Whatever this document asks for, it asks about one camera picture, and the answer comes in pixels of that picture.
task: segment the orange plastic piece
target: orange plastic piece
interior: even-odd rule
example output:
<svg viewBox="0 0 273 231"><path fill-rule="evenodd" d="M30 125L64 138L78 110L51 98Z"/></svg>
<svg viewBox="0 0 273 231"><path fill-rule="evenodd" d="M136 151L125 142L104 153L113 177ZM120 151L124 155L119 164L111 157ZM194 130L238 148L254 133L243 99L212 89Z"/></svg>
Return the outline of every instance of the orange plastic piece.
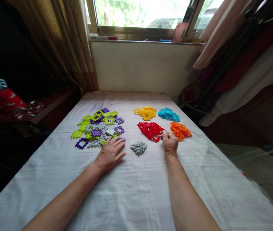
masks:
<svg viewBox="0 0 273 231"><path fill-rule="evenodd" d="M143 120L151 120L156 116L156 109L152 107L139 107L134 109L134 114L139 114Z"/></svg>
<svg viewBox="0 0 273 231"><path fill-rule="evenodd" d="M180 123L172 122L171 130L173 134L178 138L179 141L181 141L182 139L186 137L192 136L191 132L183 124L180 124Z"/></svg>

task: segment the pile of toy pieces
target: pile of toy pieces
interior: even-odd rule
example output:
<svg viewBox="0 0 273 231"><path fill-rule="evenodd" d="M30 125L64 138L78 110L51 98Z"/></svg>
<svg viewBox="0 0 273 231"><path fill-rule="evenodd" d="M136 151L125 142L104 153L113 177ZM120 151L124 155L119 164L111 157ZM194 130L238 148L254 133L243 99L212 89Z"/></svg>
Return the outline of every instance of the pile of toy pieces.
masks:
<svg viewBox="0 0 273 231"><path fill-rule="evenodd" d="M171 123L171 130L173 134L178 138L179 141L186 137L191 137L192 134L191 132L183 125L180 123Z"/></svg>
<svg viewBox="0 0 273 231"><path fill-rule="evenodd" d="M151 120L156 117L156 109L152 107L139 107L134 109L134 114L139 114L143 117L143 120Z"/></svg>
<svg viewBox="0 0 273 231"><path fill-rule="evenodd" d="M78 123L78 126L80 126L79 130L74 131L71 135L71 138L76 139L80 138L83 133L86 134L84 138L81 138L76 143L76 147L84 149L85 146L88 148L104 146L110 136L115 138L125 132L123 127L119 126L125 120L122 117L118 117L117 111L109 111L109 109L104 108L95 112L93 116L87 115L83 117L83 120Z"/></svg>
<svg viewBox="0 0 273 231"><path fill-rule="evenodd" d="M160 116L163 119L167 120L173 120L175 122L180 122L179 115L174 113L171 109L165 108L165 109L160 109L161 111L158 112L158 116Z"/></svg>
<svg viewBox="0 0 273 231"><path fill-rule="evenodd" d="M159 135L164 130L158 124L148 122L139 122L138 127L149 140L152 140L156 143L160 140Z"/></svg>
<svg viewBox="0 0 273 231"><path fill-rule="evenodd" d="M140 156L145 149L147 148L147 144L145 144L143 141L138 141L135 144L130 145L132 148L132 150L138 155Z"/></svg>

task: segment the mattress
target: mattress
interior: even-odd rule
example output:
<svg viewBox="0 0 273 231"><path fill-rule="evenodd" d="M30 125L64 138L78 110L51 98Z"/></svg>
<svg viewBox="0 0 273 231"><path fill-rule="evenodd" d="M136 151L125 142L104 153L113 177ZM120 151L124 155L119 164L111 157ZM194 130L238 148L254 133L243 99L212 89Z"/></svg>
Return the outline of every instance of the mattress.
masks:
<svg viewBox="0 0 273 231"><path fill-rule="evenodd" d="M0 230L20 230L73 181L101 148L75 147L71 134L87 114L108 108L125 119L127 152L87 195L66 230L176 230L162 141L148 140L133 110L170 108L192 133L178 146L178 158L191 183L222 230L273 230L273 205L165 94L86 94L0 193ZM170 130L170 121L154 117ZM138 140L147 149L137 156Z"/></svg>

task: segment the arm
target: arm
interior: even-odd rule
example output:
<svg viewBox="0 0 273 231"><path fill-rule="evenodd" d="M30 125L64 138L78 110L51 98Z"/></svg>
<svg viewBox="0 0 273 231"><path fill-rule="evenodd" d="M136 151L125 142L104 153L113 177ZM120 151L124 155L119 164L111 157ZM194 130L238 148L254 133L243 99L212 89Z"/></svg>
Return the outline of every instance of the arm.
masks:
<svg viewBox="0 0 273 231"><path fill-rule="evenodd" d="M108 138L97 159L44 207L22 230L63 230L99 177L125 155L124 139Z"/></svg>
<svg viewBox="0 0 273 231"><path fill-rule="evenodd" d="M163 131L160 137L168 166L170 197L177 231L221 231L177 158L177 137L167 131Z"/></svg>

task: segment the tiled floor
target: tiled floor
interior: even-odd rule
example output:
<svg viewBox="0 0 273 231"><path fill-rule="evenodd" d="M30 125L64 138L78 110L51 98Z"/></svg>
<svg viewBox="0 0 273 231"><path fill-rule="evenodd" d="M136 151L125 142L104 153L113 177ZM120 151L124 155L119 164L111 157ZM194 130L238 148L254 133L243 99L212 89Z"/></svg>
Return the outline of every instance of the tiled floor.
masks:
<svg viewBox="0 0 273 231"><path fill-rule="evenodd" d="M273 202L273 157L259 147L216 144Z"/></svg>

